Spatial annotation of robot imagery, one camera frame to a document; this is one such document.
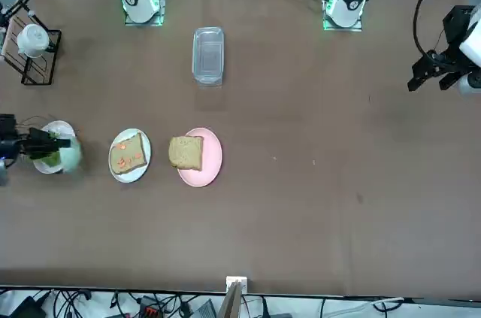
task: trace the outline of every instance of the floor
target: floor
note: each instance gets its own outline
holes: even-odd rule
[[[14,309],[22,302],[22,300],[28,295],[33,296],[38,291],[12,291],[7,292],[0,296],[0,314],[9,315]],[[53,315],[53,302],[55,300],[57,292],[51,293],[47,300],[44,302],[43,309],[47,313],[47,318],[54,317]],[[40,298],[43,293],[37,295],[36,299]],[[144,294],[135,294],[135,297],[142,297]],[[110,300],[113,297],[112,292],[94,292],[92,298],[86,301],[85,298],[81,298],[75,307],[84,318],[95,317],[103,318],[109,316],[118,316],[118,307],[110,308]],[[157,299],[162,300],[169,297],[169,295],[158,294]],[[191,295],[183,296],[183,300],[186,301],[191,298]],[[197,297],[190,302],[192,311],[196,311],[203,305],[208,299],[212,299],[213,306],[216,312],[219,311],[222,304],[222,297],[203,295]],[[57,315],[63,316],[65,311],[60,312],[60,307],[65,302],[62,296],[59,296],[57,301]],[[322,299],[314,298],[273,298],[267,297],[266,302],[268,305],[269,314],[275,318],[314,318],[318,317],[322,304]],[[262,300],[258,296],[249,297],[246,296],[246,303],[249,311],[245,308],[245,304],[242,304],[240,309],[240,318],[253,318],[262,315]],[[352,309],[363,304],[363,301],[339,301],[339,300],[326,300],[323,317],[327,318],[333,316],[330,313],[338,312],[339,310]],[[130,313],[134,316],[138,312],[137,303],[128,295],[119,295],[119,304],[124,314]],[[384,314],[377,312],[372,306],[367,306],[364,310],[357,313],[345,314],[352,318],[383,318]],[[178,318],[179,315],[166,315],[169,318]],[[466,307],[443,307],[438,305],[423,305],[423,304],[403,304],[398,309],[388,313],[389,318],[396,317],[409,317],[409,318],[474,318],[479,316],[479,308],[466,308]]]

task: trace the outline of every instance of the brown table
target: brown table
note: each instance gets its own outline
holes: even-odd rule
[[[85,165],[27,162],[0,190],[3,283],[479,298],[479,97],[409,93],[417,0],[370,0],[362,33],[323,32],[315,0],[168,0],[162,28],[123,25],[118,0],[34,0],[60,28],[54,84],[2,68],[0,106],[67,120]],[[425,49],[463,0],[425,0]],[[222,88],[192,79],[192,34],[225,31]],[[211,127],[220,175],[194,189],[171,136]],[[115,181],[111,141],[144,130],[153,160]]]

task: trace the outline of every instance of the bread slice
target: bread slice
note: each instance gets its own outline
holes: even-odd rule
[[[110,151],[110,166],[117,175],[130,173],[132,170],[146,164],[147,161],[140,132],[130,139],[120,141]]]
[[[179,136],[172,138],[168,147],[168,158],[172,166],[178,169],[202,170],[201,136]]]

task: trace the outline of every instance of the white cup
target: white cup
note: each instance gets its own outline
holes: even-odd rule
[[[25,26],[17,36],[18,53],[24,53],[32,59],[42,56],[49,43],[47,32],[34,23]]]

